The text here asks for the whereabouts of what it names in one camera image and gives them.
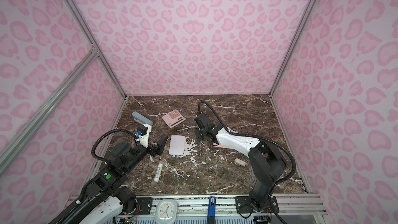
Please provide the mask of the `green bordered floral letter card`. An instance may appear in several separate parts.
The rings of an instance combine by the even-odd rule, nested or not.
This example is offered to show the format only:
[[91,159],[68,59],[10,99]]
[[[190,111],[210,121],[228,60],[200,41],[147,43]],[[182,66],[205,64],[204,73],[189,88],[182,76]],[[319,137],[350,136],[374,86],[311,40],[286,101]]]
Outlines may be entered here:
[[186,137],[182,135],[171,136],[169,155],[177,155],[177,156],[183,155],[186,143],[185,138]]

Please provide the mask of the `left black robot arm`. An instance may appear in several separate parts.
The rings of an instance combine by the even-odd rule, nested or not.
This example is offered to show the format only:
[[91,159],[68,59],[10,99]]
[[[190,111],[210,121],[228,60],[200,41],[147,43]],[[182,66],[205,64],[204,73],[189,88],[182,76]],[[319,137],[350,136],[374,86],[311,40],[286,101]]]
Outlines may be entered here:
[[[106,163],[97,175],[88,180],[79,196],[64,209],[52,224],[79,224],[101,203],[115,199],[116,203],[110,207],[111,211],[118,210],[123,214],[137,214],[140,209],[135,193],[123,184],[127,176],[144,159],[146,155],[160,156],[163,154],[168,136],[159,139],[155,143],[143,146],[139,141],[139,134],[143,131],[139,128],[133,133],[126,129],[113,129],[103,134],[93,145],[91,154],[96,160]],[[136,147],[130,143],[117,144],[110,153],[109,159],[96,154],[97,146],[106,137],[114,133],[125,133],[133,138]]]

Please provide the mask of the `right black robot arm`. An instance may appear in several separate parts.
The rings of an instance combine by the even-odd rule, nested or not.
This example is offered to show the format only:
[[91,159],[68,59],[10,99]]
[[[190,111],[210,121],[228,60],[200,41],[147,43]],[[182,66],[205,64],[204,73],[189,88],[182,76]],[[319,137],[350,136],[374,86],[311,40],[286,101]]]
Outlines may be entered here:
[[256,177],[249,194],[251,209],[260,212],[271,206],[276,186],[296,172],[296,161],[291,152],[268,137],[233,131],[205,101],[199,102],[194,121],[198,125],[199,136],[211,146],[229,147],[249,159]]

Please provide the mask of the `peach paper envelope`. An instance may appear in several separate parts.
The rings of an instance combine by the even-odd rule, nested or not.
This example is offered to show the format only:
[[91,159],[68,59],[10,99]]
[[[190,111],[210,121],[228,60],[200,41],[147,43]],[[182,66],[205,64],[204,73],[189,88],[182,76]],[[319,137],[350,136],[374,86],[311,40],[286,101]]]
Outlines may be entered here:
[[216,144],[216,143],[214,143],[214,147],[217,147],[217,148],[225,148],[225,149],[233,149],[233,148],[231,148],[231,147],[229,147],[229,146],[221,145],[221,144]]

